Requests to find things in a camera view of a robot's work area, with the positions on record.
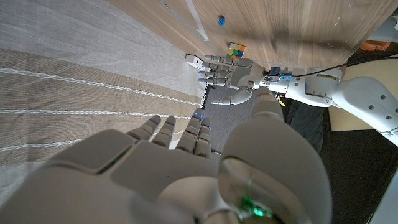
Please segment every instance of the floor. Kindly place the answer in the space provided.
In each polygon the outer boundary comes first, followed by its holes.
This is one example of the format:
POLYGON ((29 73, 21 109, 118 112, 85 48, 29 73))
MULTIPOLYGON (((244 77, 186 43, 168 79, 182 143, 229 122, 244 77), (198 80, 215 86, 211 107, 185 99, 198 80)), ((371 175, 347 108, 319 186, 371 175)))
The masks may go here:
POLYGON ((1 1, 0 12, 0 48, 203 96, 184 52, 107 1, 1 1))
POLYGON ((0 52, 0 204, 103 129, 173 115, 179 139, 205 89, 184 52, 106 1, 1 1, 0 52))

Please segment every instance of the small blue object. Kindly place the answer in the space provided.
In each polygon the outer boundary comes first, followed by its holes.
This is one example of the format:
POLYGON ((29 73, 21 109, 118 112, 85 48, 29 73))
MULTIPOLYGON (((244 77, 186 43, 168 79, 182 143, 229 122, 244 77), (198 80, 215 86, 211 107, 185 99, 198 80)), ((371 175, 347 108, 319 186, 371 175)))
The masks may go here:
POLYGON ((221 16, 219 19, 218 19, 218 25, 219 26, 223 26, 225 24, 225 17, 224 16, 221 16))
POLYGON ((280 76, 281 80, 292 80, 294 76, 291 73, 282 73, 280 76))

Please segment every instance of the green led light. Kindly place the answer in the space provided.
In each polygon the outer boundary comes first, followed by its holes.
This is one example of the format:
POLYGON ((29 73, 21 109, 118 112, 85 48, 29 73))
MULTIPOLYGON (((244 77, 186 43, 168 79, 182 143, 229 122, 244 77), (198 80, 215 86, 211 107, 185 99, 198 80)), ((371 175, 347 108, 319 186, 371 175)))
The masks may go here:
POLYGON ((258 216, 264 216, 264 213, 258 209, 254 209, 254 214, 258 215, 258 216))

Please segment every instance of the black cable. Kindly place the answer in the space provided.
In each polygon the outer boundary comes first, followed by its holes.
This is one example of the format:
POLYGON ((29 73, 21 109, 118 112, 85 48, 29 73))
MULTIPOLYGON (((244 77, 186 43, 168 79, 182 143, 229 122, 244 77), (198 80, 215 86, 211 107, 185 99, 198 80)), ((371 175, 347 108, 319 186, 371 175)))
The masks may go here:
POLYGON ((345 66, 345 65, 347 65, 347 67, 350 67, 350 66, 353 66, 353 65, 359 65, 361 63, 373 62, 373 61, 377 61, 377 60, 389 60, 389 59, 398 59, 398 57, 375 58, 375 59, 372 59, 372 60, 364 60, 364 61, 361 61, 361 62, 344 63, 344 64, 337 65, 337 66, 334 66, 334 67, 331 67, 331 68, 320 70, 318 72, 312 72, 312 73, 308 73, 308 74, 304 74, 304 75, 295 75, 294 77, 303 77, 303 76, 307 76, 307 75, 315 75, 315 74, 319 74, 321 72, 329 71, 329 70, 332 70, 332 69, 335 69, 335 68, 340 68, 340 67, 345 66))

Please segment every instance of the robot finger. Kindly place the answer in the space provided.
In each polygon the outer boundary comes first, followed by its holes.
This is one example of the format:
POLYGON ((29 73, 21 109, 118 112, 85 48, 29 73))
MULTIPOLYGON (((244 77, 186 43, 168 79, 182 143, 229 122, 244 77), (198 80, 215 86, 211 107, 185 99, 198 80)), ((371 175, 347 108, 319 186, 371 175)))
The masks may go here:
POLYGON ((138 140, 149 140, 160 124, 161 118, 158 115, 151 117, 141 127, 129 131, 127 134, 138 140))
POLYGON ((218 65, 218 64, 214 64, 214 63, 208 63, 208 62, 203 62, 202 65, 206 68, 211 68, 216 71, 229 72, 229 66, 227 66, 227 65, 218 65))
POLYGON ((226 78, 228 73, 226 72, 205 72, 200 71, 198 73, 200 76, 208 77, 208 78, 226 78))
POLYGON ((198 134, 197 144, 193 150, 194 155, 210 159, 210 118, 204 118, 198 134))
POLYGON ((193 153, 202 119, 203 110, 197 108, 193 113, 186 130, 182 133, 181 139, 175 149, 180 149, 190 154, 193 153))
POLYGON ((212 55, 205 55, 205 59, 206 60, 211 60, 211 61, 214 61, 214 62, 223 63, 223 64, 226 64, 226 65, 232 65, 232 61, 233 61, 233 59, 231 59, 231 58, 212 56, 212 55))
POLYGON ((168 149, 170 141, 172 140, 174 126, 175 126, 175 118, 173 116, 169 116, 166 119, 166 122, 163 124, 160 131, 156 134, 155 138, 152 140, 152 142, 168 149))
POLYGON ((199 78, 199 83, 209 84, 209 85, 218 85, 218 86, 225 86, 227 83, 227 79, 225 78, 199 78))

